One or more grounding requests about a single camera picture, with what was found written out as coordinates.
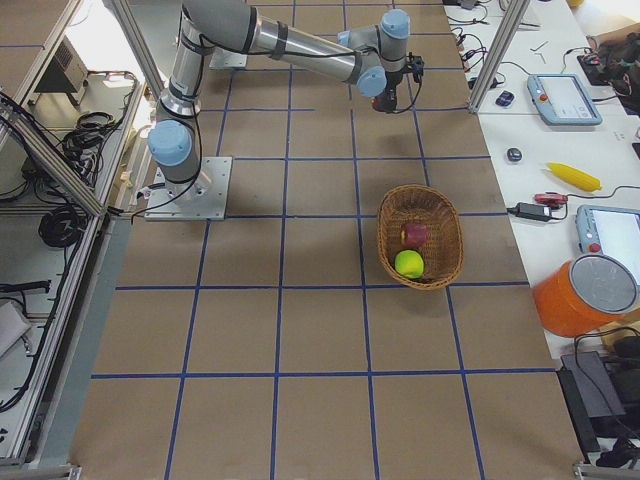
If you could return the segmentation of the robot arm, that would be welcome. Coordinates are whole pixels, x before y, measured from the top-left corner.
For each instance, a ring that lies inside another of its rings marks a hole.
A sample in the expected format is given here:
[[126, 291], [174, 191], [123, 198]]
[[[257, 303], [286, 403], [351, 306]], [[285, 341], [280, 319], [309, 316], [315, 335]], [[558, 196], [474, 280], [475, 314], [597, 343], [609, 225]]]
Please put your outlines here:
[[216, 53], [268, 63], [241, 74], [261, 93], [292, 66], [353, 85], [375, 110], [397, 114], [397, 86], [408, 75], [420, 82], [424, 71], [422, 58], [408, 49], [409, 38], [410, 17], [402, 9], [390, 9], [377, 24], [329, 40], [269, 18], [244, 1], [184, 1], [172, 72], [148, 136], [152, 157], [175, 188], [191, 186], [202, 174], [200, 95]]

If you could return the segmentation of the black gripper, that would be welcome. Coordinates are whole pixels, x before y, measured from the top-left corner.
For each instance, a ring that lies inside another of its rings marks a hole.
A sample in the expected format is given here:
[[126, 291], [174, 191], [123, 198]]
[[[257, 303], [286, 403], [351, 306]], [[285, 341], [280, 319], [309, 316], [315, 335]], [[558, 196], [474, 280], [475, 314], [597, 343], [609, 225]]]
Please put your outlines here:
[[404, 77], [404, 73], [402, 71], [386, 71], [386, 91], [393, 91], [397, 88], [397, 86], [401, 83]]

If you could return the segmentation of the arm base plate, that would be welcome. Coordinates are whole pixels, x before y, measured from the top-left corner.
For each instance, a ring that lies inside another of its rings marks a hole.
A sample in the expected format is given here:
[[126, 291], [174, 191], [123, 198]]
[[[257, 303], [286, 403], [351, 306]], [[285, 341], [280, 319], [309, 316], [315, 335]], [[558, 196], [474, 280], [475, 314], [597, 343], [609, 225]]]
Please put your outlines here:
[[157, 168], [154, 180], [163, 186], [151, 191], [144, 218], [147, 221], [223, 220], [232, 163], [232, 157], [204, 157], [198, 178], [182, 196], [180, 193], [188, 183], [167, 183]]

